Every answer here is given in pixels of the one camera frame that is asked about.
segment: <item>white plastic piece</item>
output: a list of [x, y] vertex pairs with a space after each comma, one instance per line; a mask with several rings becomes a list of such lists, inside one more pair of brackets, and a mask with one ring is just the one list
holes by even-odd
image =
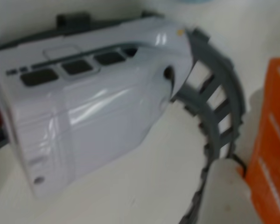
[[[189, 41], [181, 30], [173, 22], [147, 18], [0, 51], [0, 112], [37, 196], [64, 188], [143, 141], [192, 67]], [[121, 52], [125, 44], [137, 47], [133, 57]], [[54, 60], [72, 56], [74, 49], [82, 53], [75, 59], [48, 60], [48, 54]], [[100, 64], [95, 59], [100, 49], [101, 54], [119, 52], [125, 60]], [[63, 63], [73, 60], [94, 69], [70, 76]], [[58, 79], [26, 86], [20, 68], [42, 70], [33, 66], [39, 63]], [[174, 86], [164, 77], [168, 67], [174, 70]], [[17, 74], [8, 74], [15, 69]]]
[[210, 167], [197, 224], [261, 224], [250, 200], [251, 192], [230, 159]]

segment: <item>white surface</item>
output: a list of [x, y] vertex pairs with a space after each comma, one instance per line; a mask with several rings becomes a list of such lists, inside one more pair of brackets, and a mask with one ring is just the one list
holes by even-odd
[[198, 121], [170, 106], [141, 147], [44, 200], [9, 147], [0, 151], [0, 224], [178, 223], [204, 163]]
[[217, 160], [203, 192], [197, 224], [261, 224], [251, 202], [249, 186], [233, 160]]
[[[213, 0], [201, 5], [148, 0], [0, 0], [0, 39], [52, 27], [59, 12], [82, 9], [96, 18], [112, 18], [136, 14], [143, 5], [207, 30], [234, 61], [247, 98], [262, 87], [268, 59], [280, 56], [280, 0]], [[178, 111], [166, 113], [141, 148], [43, 201], [32, 198], [8, 147], [0, 151], [0, 224], [177, 224], [197, 187], [204, 143], [197, 123]]]

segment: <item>white floor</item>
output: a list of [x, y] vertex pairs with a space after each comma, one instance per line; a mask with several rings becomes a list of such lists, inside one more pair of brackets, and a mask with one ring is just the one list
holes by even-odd
[[[233, 59], [247, 100], [263, 86], [269, 58], [280, 56], [280, 0], [213, 0], [201, 5], [0, 0], [0, 39], [48, 28], [59, 12], [88, 9], [94, 17], [112, 18], [121, 12], [122, 17], [136, 14], [143, 5], [211, 34], [212, 42]], [[32, 197], [5, 147], [0, 151], [0, 224], [177, 224], [198, 187], [204, 163], [205, 139], [197, 124], [180, 105], [172, 105], [141, 147], [44, 200]], [[247, 160], [251, 145], [251, 140], [242, 145]]]

